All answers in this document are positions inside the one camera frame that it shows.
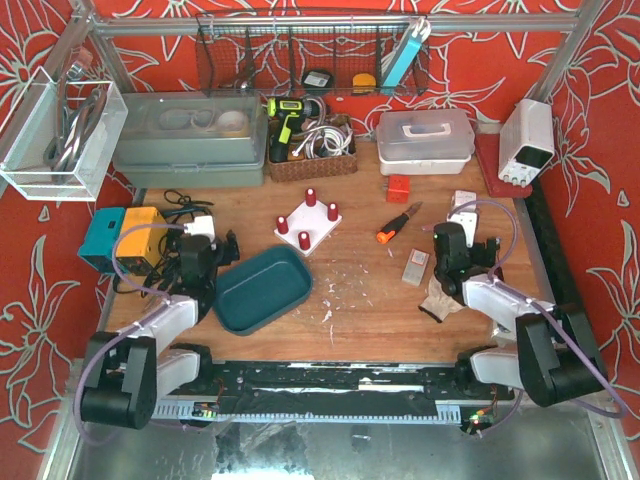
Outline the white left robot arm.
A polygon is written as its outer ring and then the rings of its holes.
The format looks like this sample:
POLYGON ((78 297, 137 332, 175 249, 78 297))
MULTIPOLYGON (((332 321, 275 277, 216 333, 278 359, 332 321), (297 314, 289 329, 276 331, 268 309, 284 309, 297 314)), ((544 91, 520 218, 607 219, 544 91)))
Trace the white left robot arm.
POLYGON ((74 422, 144 428, 158 399, 183 385, 199 383, 211 363, 210 350, 175 344, 213 307, 217 273, 240 259, 237 236, 182 238, 177 282, 158 306, 117 332, 98 331, 89 340, 73 403, 74 422))

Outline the small red spring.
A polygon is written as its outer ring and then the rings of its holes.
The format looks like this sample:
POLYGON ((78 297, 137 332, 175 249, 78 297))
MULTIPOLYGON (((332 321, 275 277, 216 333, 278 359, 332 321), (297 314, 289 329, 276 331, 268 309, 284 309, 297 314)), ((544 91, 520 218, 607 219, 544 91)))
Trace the small red spring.
POLYGON ((301 231, 298 234, 298 245, 302 251, 307 251, 311 248, 310 235, 307 231, 301 231))
POLYGON ((277 218, 277 231, 281 235, 286 235, 289 232, 289 226, 287 222, 287 218, 284 216, 279 216, 277 218))

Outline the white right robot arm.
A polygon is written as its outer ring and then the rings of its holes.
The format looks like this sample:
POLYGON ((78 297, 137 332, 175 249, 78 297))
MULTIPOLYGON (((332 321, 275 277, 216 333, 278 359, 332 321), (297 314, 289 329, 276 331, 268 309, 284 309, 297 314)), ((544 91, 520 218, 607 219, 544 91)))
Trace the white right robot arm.
POLYGON ((604 389, 606 368, 584 310, 538 301, 490 276, 491 262, 467 246, 457 223, 436 225, 433 241, 434 275, 443 293, 498 326, 494 346, 458 355, 463 386, 519 389, 541 407, 604 389))

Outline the large red spring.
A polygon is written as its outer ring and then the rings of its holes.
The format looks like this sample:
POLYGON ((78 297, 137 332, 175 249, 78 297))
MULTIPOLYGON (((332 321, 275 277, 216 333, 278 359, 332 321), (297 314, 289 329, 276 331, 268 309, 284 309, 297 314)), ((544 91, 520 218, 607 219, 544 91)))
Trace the large red spring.
POLYGON ((316 191, 313 188, 309 188, 305 192, 305 204, 307 207, 314 207, 317 203, 316 191))
POLYGON ((336 222, 339 217, 338 205, 334 202, 330 203, 327 207, 327 219, 330 222, 336 222))

